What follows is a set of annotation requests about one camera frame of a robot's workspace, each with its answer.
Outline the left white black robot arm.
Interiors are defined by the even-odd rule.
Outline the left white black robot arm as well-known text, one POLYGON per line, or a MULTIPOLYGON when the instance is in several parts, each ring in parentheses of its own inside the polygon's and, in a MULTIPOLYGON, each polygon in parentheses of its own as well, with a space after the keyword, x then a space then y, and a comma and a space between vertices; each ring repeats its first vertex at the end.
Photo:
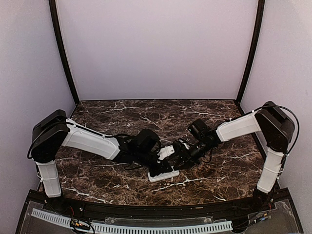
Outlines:
POLYGON ((58 109, 34 126, 27 158, 36 163, 49 203, 59 213, 69 208, 68 200, 61 196, 55 163, 60 147, 80 149, 118 163, 135 162, 149 169, 150 182, 179 175, 167 161, 175 152, 173 146, 162 148, 155 132, 143 129, 135 136, 105 135, 74 122, 58 109))

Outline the white remote control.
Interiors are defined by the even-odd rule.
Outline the white remote control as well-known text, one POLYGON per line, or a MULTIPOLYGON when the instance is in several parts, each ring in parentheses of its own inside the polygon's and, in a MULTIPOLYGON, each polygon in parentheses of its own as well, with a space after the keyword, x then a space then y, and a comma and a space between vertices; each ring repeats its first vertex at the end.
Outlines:
POLYGON ((154 182, 158 182, 158 181, 162 181, 162 180, 166 180, 166 179, 171 179, 173 177, 179 176, 179 171, 172 171, 172 172, 169 172, 169 173, 162 173, 162 174, 156 175, 154 177, 152 177, 150 175, 150 173, 148 173, 147 175, 148 175, 149 181, 154 183, 154 182))

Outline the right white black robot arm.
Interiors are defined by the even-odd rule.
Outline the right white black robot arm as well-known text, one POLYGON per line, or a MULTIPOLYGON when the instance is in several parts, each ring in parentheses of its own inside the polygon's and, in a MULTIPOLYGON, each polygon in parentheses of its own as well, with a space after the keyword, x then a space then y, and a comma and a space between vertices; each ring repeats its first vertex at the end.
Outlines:
POLYGON ((190 145, 182 139, 174 142, 178 160, 175 170, 189 169, 199 163, 199 159, 223 142, 252 135, 254 139, 262 134, 266 141, 266 156, 262 174, 257 183, 257 193, 249 200, 249 208, 260 211, 268 203, 269 194, 283 173, 285 162, 297 143, 300 133, 298 117, 290 109, 276 105, 272 101, 245 113, 230 118, 215 128, 210 128, 203 120, 197 119, 188 126, 189 132, 197 140, 190 145))

